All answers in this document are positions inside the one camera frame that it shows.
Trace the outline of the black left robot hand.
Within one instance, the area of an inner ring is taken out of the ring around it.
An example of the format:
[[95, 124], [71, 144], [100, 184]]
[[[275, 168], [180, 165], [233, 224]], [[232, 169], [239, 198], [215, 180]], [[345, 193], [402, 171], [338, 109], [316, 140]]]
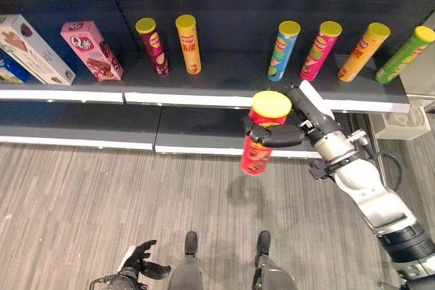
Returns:
[[138, 280], [141, 274], [144, 277], [162, 280], [166, 278], [170, 271], [170, 266], [162, 266], [160, 264], [148, 261], [150, 253], [148, 251], [157, 243], [157, 240], [149, 240], [140, 245], [131, 245], [124, 254], [118, 274], [129, 276]]

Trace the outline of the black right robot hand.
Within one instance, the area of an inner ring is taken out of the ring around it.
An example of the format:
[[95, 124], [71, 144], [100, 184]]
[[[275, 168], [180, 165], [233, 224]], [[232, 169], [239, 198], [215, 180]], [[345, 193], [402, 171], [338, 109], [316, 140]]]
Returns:
[[299, 124], [263, 127], [245, 116], [245, 135], [253, 142], [265, 147], [282, 148], [297, 146], [308, 139], [314, 145], [330, 133], [342, 130], [333, 114], [321, 110], [324, 100], [308, 81], [290, 86], [283, 94], [294, 105]]

